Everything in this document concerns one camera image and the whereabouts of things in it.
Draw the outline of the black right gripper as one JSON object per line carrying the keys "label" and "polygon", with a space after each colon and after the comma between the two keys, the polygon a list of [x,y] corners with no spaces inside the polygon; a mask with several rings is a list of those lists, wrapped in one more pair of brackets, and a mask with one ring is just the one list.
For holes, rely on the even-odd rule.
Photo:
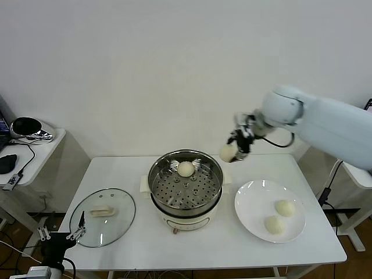
{"label": "black right gripper", "polygon": [[255,135],[251,129],[236,129],[230,133],[227,144],[237,142],[238,151],[232,158],[232,162],[245,160],[251,151],[251,145],[255,141]]}

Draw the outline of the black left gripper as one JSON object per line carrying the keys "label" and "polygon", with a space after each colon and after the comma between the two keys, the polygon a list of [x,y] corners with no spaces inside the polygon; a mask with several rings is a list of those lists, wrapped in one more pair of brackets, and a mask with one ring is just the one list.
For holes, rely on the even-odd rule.
{"label": "black left gripper", "polygon": [[76,240],[83,237],[85,228],[85,211],[82,211],[78,227],[74,231],[52,232],[46,226],[37,229],[41,242],[42,266],[57,266],[62,264],[65,253],[76,245]]}

